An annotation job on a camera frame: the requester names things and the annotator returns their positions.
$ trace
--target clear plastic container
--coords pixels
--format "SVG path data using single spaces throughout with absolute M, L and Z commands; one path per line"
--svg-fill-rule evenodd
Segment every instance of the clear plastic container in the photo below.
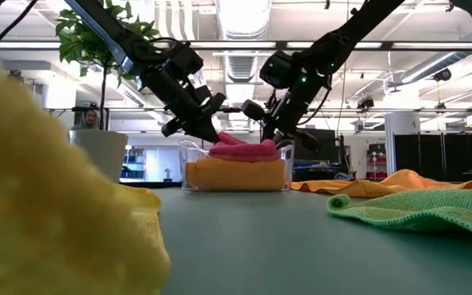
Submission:
M 246 163 L 209 157 L 196 143 L 179 141 L 182 189 L 184 191 L 289 190 L 293 181 L 294 145 L 284 141 L 277 151 L 279 159 Z

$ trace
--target orange cloth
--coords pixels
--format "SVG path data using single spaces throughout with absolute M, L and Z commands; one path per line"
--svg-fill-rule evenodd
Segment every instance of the orange cloth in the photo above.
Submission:
M 284 160 L 254 163 L 202 158 L 187 163 L 187 182 L 204 190 L 279 191 L 284 188 Z
M 425 189 L 471 189 L 472 180 L 463 184 L 449 184 L 426 179 L 412 170 L 399 170 L 379 183 L 369 180 L 312 180 L 293 183 L 292 189 L 303 192 L 340 194 L 349 197 L 383 197 L 391 193 Z

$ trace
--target desk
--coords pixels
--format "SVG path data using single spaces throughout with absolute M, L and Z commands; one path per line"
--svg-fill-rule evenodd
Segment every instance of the desk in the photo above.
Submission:
M 155 190 L 172 260 L 162 295 L 472 294 L 472 236 L 376 229 L 311 193 Z

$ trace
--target ceiling light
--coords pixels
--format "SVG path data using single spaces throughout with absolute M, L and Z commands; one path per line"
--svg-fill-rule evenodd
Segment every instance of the ceiling light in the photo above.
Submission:
M 445 49 L 445 48 L 459 48 L 459 49 L 472 49 L 472 42 L 436 42 L 436 43 L 402 43 L 397 42 L 393 44 L 393 49 Z
M 313 42 L 287 42 L 287 48 L 309 48 Z
M 309 48 L 313 42 L 287 42 L 287 48 Z M 381 42 L 359 42 L 355 48 L 380 48 Z
M 191 48 L 275 48 L 276 42 L 267 41 L 220 41 L 220 42 L 198 42 L 193 41 Z
M 131 111 L 131 112 L 138 112 L 138 111 L 145 111 L 144 109 L 142 109 L 141 107 L 109 107 L 108 108 L 109 110 L 111 111 L 114 111 L 114 112 L 120 112 L 120 111 Z
M 58 49 L 59 42 L 0 42 L 0 49 Z
M 213 57 L 270 57 L 268 52 L 213 52 Z
M 381 42 L 359 42 L 354 48 L 381 48 Z

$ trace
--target potted plant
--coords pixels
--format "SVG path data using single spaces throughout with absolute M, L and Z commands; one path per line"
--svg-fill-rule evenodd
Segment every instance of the potted plant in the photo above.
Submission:
M 140 21 L 139 16 L 132 14 L 132 7 L 127 2 L 125 7 L 113 5 L 112 0 L 105 1 L 105 10 L 114 16 L 125 28 L 144 36 L 146 39 L 154 39 L 159 34 L 154 29 L 154 21 Z M 99 105 L 99 128 L 104 129 L 103 108 L 105 105 L 105 92 L 107 90 L 107 75 L 115 71 L 118 77 L 118 86 L 122 79 L 134 79 L 132 75 L 123 72 L 120 65 L 112 56 L 108 46 L 99 36 L 92 31 L 72 10 L 62 10 L 57 19 L 56 36 L 59 37 L 61 45 L 59 47 L 60 61 L 77 61 L 81 64 L 79 76 L 85 77 L 90 66 L 102 69 L 102 91 Z
M 154 22 L 145 22 L 139 16 L 132 14 L 132 7 L 127 2 L 124 7 L 113 5 L 112 0 L 105 1 L 105 9 L 114 16 L 125 28 L 144 36 L 147 40 L 159 34 L 154 29 Z M 107 89 L 107 75 L 115 72 L 118 77 L 118 86 L 123 79 L 134 77 L 125 73 L 112 56 L 108 46 L 99 36 L 88 27 L 80 16 L 71 10 L 60 11 L 57 19 L 56 36 L 59 37 L 60 61 L 77 61 L 81 64 L 79 75 L 84 77 L 89 67 L 102 70 L 102 91 L 99 105 L 99 129 L 82 129 L 70 131 L 70 142 L 83 148 L 98 169 L 109 179 L 117 182 L 120 178 L 125 145 L 128 137 L 125 134 L 104 131 L 103 108 Z

